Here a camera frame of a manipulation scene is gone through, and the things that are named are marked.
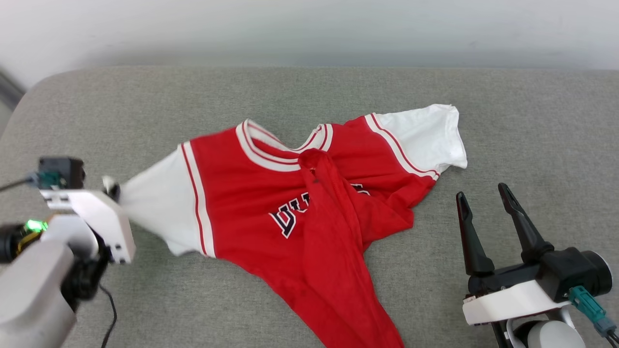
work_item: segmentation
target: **white wall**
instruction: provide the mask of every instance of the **white wall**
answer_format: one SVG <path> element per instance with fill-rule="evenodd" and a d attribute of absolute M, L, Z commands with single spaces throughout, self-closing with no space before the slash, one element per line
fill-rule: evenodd
<path fill-rule="evenodd" d="M 24 88 L 112 64 L 619 68 L 617 0 L 0 0 Z"/>

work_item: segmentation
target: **connector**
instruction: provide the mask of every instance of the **connector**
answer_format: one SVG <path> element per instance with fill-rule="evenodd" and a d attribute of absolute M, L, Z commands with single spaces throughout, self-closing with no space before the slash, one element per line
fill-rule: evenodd
<path fill-rule="evenodd" d="M 604 308 L 597 303 L 593 296 L 583 286 L 570 289 L 569 301 L 576 309 L 587 316 L 600 336 L 606 338 L 609 332 L 613 332 L 617 329 L 617 325 L 611 319 L 606 318 L 606 311 Z"/>

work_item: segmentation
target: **green led light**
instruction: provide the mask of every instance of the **green led light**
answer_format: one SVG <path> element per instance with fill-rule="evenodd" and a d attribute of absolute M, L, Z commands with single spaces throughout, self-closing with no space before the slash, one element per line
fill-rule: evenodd
<path fill-rule="evenodd" d="M 28 222 L 26 222 L 26 228 L 32 232 L 41 233 L 47 229 L 47 222 L 28 220 Z"/>

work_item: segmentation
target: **teal connector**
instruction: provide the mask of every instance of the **teal connector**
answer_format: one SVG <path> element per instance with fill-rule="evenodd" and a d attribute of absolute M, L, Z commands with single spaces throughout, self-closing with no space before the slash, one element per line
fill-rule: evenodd
<path fill-rule="evenodd" d="M 597 303 L 583 286 L 573 287 L 569 291 L 569 301 L 591 320 L 593 327 L 595 327 L 600 336 L 608 337 L 608 333 L 614 332 L 617 328 L 612 320 L 606 318 L 604 308 Z"/>
<path fill-rule="evenodd" d="M 38 185 L 42 189 L 50 189 L 52 187 L 64 188 L 63 178 L 57 172 L 39 172 Z"/>
<path fill-rule="evenodd" d="M 591 320 L 591 323 L 595 324 L 606 316 L 604 308 L 597 303 L 583 286 L 573 287 L 569 291 L 569 301 L 576 309 L 583 312 Z"/>

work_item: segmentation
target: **couch cushion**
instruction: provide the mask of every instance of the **couch cushion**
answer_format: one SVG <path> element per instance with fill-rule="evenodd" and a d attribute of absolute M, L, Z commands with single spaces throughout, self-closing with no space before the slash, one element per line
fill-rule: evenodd
<path fill-rule="evenodd" d="M 408 347 L 496 347 L 468 327 L 455 194 L 466 193 L 497 267 L 520 246 L 496 189 L 505 182 L 558 249 L 594 250 L 619 269 L 619 72 L 406 68 L 108 67 L 50 77 L 26 94 L 0 139 L 0 178 L 41 155 L 85 162 L 87 187 L 126 181 L 180 142 L 252 118 L 290 147 L 319 123 L 372 111 L 453 104 L 469 167 L 450 168 L 415 208 L 415 227 L 366 252 L 376 292 Z M 31 188 L 2 194 L 2 221 L 49 215 Z M 268 286 L 225 261 L 174 257 L 134 227 L 135 262 L 108 269 L 118 323 L 108 347 L 320 347 Z M 599 302 L 619 320 L 616 291 Z M 587 346 L 605 343 L 571 311 Z M 102 294 L 84 303 L 65 347 L 100 345 L 111 321 Z"/>

